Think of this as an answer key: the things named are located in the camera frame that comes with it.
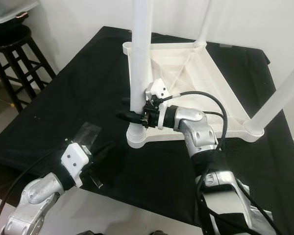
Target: black wooden stool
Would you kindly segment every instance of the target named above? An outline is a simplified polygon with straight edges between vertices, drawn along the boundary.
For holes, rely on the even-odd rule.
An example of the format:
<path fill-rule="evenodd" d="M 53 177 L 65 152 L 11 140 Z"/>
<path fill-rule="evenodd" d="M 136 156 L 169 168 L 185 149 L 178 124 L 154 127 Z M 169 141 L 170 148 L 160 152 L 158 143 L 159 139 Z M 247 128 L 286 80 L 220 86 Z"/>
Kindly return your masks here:
<path fill-rule="evenodd" d="M 39 62 L 28 59 L 22 49 L 22 46 L 25 44 L 28 44 Z M 14 51 L 16 51 L 18 57 L 13 55 Z M 40 90 L 42 90 L 45 85 L 48 84 L 39 78 L 36 71 L 40 67 L 44 67 L 51 79 L 54 79 L 55 73 L 32 39 L 30 29 L 25 25 L 21 24 L 13 30 L 10 30 L 7 34 L 4 35 L 4 37 L 0 37 L 0 52 L 4 54 L 8 61 L 8 63 L 4 66 L 2 66 L 0 63 L 0 79 L 9 93 L 16 109 L 20 112 L 23 110 L 22 104 L 28 105 L 28 102 L 20 100 L 17 96 L 18 93 L 22 90 L 25 90 L 29 98 L 33 100 L 37 94 L 32 88 L 31 83 L 36 82 Z M 23 72 L 21 66 L 18 63 L 20 60 L 24 63 L 28 72 Z M 6 75 L 5 70 L 9 67 L 12 68 L 17 78 Z M 21 87 L 17 90 L 14 90 L 10 80 L 20 83 Z"/>

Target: stool rung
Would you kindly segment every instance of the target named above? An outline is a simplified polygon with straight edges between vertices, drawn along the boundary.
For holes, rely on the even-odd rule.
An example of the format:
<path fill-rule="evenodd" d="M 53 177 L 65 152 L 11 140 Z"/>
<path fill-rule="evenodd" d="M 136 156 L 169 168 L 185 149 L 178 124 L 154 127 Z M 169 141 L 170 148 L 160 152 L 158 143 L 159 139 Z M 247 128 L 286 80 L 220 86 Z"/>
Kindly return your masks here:
<path fill-rule="evenodd" d="M 36 61 L 33 61 L 33 60 L 30 60 L 30 62 L 31 62 L 33 65 L 39 65 L 39 64 L 40 64 L 39 62 L 36 62 Z"/>
<path fill-rule="evenodd" d="M 24 90 L 24 87 L 20 87 L 20 88 L 18 88 L 18 89 L 15 91 L 15 94 L 20 93 L 22 90 Z"/>
<path fill-rule="evenodd" d="M 26 101 L 24 101 L 24 100 L 21 100 L 21 99 L 19 99 L 19 102 L 20 102 L 20 103 L 22 103 L 22 104 L 29 105 L 29 103 L 28 103 L 28 102 L 26 102 Z"/>
<path fill-rule="evenodd" d="M 16 59 L 16 61 L 19 61 L 21 58 L 19 56 L 19 57 L 15 58 L 15 59 Z M 10 67 L 10 64 L 9 63 L 6 64 L 6 65 L 4 65 L 2 68 L 3 68 L 3 70 L 6 70 L 8 67 Z"/>
<path fill-rule="evenodd" d="M 12 80 L 12 81 L 15 81 L 15 82 L 21 83 L 20 80 L 17 79 L 17 78 L 10 77 L 10 76 L 8 76 L 8 75 L 6 75 L 5 77 L 6 77 L 7 79 L 9 79 L 9 80 Z"/>
<path fill-rule="evenodd" d="M 33 67 L 30 71 L 28 71 L 27 73 L 25 73 L 25 77 L 28 77 L 31 75 L 32 72 L 35 72 L 36 70 L 38 70 L 43 64 L 39 63 L 38 65 L 36 65 L 35 67 Z"/>

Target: table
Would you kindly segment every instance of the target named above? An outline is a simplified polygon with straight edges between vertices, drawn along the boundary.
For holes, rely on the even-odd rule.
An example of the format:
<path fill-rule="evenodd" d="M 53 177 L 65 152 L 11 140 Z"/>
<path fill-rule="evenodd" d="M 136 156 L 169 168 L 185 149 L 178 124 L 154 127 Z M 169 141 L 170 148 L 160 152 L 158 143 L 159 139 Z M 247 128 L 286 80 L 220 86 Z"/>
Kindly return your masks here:
<path fill-rule="evenodd" d="M 121 98 L 129 97 L 127 56 L 122 44 L 129 30 L 103 27 L 57 77 L 0 134 L 0 164 L 25 169 L 55 147 L 62 147 L 31 171 L 57 173 L 64 139 L 73 139 L 85 122 L 101 127 L 91 151 L 107 141 L 115 148 L 98 168 L 104 186 L 89 178 L 83 189 L 148 211 L 195 224 L 195 186 L 191 161 L 183 141 L 147 143 L 131 149 L 128 123 L 115 117 Z M 153 34 L 153 43 L 192 40 Z M 208 43 L 207 50 L 250 116 L 275 91 L 269 60 L 258 49 Z M 267 210 L 285 234 L 294 234 L 294 143 L 283 112 L 255 143 L 227 139 L 225 152 L 238 178 Z"/>

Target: floor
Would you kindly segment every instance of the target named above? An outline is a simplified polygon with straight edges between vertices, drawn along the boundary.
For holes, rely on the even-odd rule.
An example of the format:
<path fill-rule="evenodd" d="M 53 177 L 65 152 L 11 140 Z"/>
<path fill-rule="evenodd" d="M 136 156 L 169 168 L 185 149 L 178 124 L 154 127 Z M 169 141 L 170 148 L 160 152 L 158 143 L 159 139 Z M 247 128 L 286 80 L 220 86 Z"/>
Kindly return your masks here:
<path fill-rule="evenodd" d="M 11 105 L 11 100 L 6 91 L 0 87 L 0 132 L 18 115 L 17 110 Z M 5 176 L 5 169 L 0 169 L 6 177 L 6 182 L 11 181 L 19 173 L 10 172 Z M 13 211 L 7 205 L 0 220 L 0 227 Z M 149 211 L 145 211 L 125 203 L 115 201 L 98 194 L 90 193 L 79 188 L 72 188 L 66 192 L 47 215 L 45 225 L 40 234 L 78 234 L 85 230 L 105 235 L 142 234 L 161 229 L 170 235 L 202 234 L 199 228 L 187 225 Z"/>

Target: white wall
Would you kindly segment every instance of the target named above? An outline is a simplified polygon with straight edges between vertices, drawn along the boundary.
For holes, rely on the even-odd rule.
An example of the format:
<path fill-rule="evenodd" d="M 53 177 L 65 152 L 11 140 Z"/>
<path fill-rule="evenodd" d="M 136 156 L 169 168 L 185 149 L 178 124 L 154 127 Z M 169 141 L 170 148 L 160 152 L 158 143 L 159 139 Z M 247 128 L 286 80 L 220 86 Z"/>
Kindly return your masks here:
<path fill-rule="evenodd" d="M 132 0 L 40 0 L 26 24 L 56 72 L 104 25 L 131 28 Z M 205 0 L 154 0 L 153 31 L 195 39 Z M 262 49 L 276 87 L 294 68 L 294 0 L 219 0 L 208 41 Z M 294 137 L 294 99 L 284 109 Z"/>

